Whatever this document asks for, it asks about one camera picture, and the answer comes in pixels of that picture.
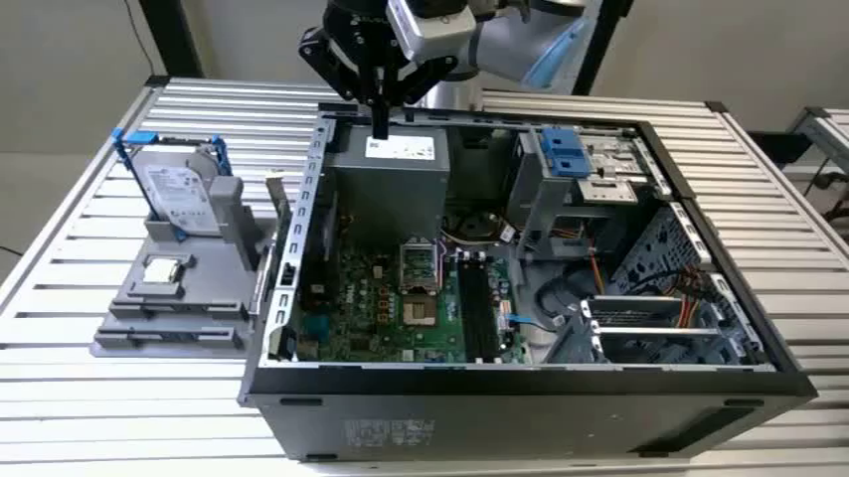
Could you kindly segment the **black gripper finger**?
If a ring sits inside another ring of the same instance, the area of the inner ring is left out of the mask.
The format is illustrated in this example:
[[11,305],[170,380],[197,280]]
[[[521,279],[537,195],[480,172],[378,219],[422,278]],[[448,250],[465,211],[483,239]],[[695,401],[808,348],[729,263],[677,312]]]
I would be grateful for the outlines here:
[[328,85],[346,100],[356,100],[370,108],[372,136],[382,138],[382,102],[377,97],[374,70],[362,75],[350,68],[332,48],[330,36],[324,28],[305,31],[300,54]]
[[416,103],[458,65],[456,56],[425,61],[404,78],[401,60],[393,58],[384,68],[381,87],[381,138],[389,137],[389,115],[393,107]]

